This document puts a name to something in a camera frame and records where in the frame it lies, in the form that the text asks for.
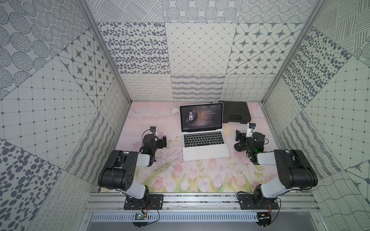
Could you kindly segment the black wireless mouse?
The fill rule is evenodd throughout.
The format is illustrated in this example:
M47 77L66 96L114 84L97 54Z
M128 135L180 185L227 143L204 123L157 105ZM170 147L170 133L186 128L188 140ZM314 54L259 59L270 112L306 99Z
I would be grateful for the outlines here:
M242 144L242 143L240 143L240 142L238 142L238 143L234 144L234 148L235 148L235 150L236 150L236 151L238 151L238 152L243 152L243 151L245 151L245 150L246 150L245 145L244 145L244 144Z

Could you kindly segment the silver laptop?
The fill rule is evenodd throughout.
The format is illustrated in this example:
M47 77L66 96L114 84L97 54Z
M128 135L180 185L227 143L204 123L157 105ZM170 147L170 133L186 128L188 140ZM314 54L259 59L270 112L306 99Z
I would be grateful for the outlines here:
M223 131L222 102L181 105L179 113L184 161L230 156Z

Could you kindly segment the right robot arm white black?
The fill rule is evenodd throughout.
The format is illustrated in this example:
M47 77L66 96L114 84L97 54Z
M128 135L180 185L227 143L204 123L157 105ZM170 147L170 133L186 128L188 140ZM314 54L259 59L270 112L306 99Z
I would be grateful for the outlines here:
M318 176L301 150L264 150L265 135L236 131L236 151L246 151L246 156L256 166L275 166L277 176L259 184L253 193L238 192L241 209L278 209L276 200L290 191L310 190L318 184Z

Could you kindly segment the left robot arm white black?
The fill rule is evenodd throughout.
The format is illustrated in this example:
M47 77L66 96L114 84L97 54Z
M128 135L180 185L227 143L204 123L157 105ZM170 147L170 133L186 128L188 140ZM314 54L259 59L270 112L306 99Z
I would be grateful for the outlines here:
M158 138L152 133L143 137L139 152L113 150L98 176L99 187L125 194L125 210L161 210L164 195L150 194L146 185L135 180L135 170L152 166L156 151L165 147L167 137Z

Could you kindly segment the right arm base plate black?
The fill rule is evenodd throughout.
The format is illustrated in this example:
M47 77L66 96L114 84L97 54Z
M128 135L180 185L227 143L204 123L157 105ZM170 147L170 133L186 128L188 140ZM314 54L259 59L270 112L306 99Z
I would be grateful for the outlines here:
M276 199L268 199L262 197L261 199L254 199L253 195L249 193L240 192L236 195L239 201L241 210L278 210L279 204Z

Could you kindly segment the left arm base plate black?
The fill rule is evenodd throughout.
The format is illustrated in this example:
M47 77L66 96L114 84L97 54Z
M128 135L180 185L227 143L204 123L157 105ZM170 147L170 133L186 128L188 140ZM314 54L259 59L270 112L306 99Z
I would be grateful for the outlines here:
M162 210L163 200L163 194L149 194L143 199L127 197L123 208L124 210Z

